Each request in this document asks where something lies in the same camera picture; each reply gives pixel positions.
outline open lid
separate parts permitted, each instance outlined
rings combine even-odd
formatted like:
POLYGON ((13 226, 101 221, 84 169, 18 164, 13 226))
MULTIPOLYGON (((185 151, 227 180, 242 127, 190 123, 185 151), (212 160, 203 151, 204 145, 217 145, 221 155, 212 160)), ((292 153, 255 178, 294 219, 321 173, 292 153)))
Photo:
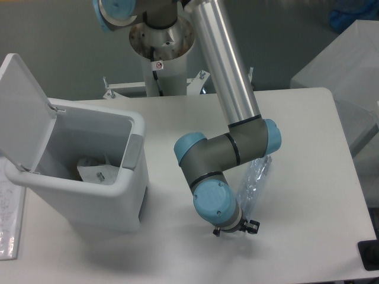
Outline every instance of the open lid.
POLYGON ((34 172, 49 141, 56 111, 18 54, 0 67, 0 152, 34 172))

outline white table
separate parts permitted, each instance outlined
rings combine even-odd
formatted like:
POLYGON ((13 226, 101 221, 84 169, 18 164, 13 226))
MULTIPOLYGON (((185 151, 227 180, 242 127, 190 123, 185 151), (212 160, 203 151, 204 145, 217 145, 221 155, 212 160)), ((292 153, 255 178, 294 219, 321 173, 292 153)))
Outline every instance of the white table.
MULTIPOLYGON (((253 213, 257 235, 212 235, 195 212, 173 147, 180 136, 227 131, 215 95, 91 101, 147 122, 150 188, 142 227, 117 234, 73 227, 32 191, 19 258, 1 283, 304 283, 379 276, 357 242, 375 238, 333 98, 326 89, 257 92, 282 147, 253 213)), ((226 172, 234 188, 246 166, 226 172)))

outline clear plastic bag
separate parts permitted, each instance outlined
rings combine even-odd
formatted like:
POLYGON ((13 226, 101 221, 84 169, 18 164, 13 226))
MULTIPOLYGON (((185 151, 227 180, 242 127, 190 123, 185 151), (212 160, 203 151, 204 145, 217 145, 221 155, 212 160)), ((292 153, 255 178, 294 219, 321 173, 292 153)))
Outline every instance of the clear plastic bag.
POLYGON ((249 162, 249 166, 240 183, 236 198, 247 219, 251 219, 258 195, 265 186, 271 161, 271 156, 267 155, 249 162))

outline black cable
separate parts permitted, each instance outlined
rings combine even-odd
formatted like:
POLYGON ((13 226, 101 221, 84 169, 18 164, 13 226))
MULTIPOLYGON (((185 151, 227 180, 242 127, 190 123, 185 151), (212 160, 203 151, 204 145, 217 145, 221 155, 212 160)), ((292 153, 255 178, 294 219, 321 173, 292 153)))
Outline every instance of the black cable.
MULTIPOLYGON (((154 62, 154 47, 150 47, 150 62, 154 62)), ((163 90, 160 87, 160 84, 158 81, 158 74, 155 70, 153 70, 153 77, 156 82, 156 86, 158 87, 159 96, 164 96, 163 90)))

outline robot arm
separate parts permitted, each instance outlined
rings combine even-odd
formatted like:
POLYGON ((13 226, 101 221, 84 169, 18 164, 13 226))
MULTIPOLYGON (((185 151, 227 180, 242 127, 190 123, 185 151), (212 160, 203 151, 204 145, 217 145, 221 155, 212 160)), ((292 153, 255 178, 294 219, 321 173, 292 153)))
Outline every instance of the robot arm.
MULTIPOLYGON (((99 1, 100 10, 103 5, 108 15, 103 13, 102 18, 108 22, 110 14, 117 14, 111 12, 117 3, 125 5, 118 20, 126 20, 147 7, 143 21, 148 26, 167 29, 177 17, 173 9, 175 6, 176 11, 176 2, 172 0, 94 1, 99 1)), ((196 211, 215 226, 215 235, 220 231, 256 234, 259 223, 246 219, 223 171, 278 150, 281 134, 272 120, 262 119, 221 1, 192 0, 185 9, 192 16, 229 132, 209 140, 202 133, 189 133, 176 142, 176 158, 193 194, 196 211)))

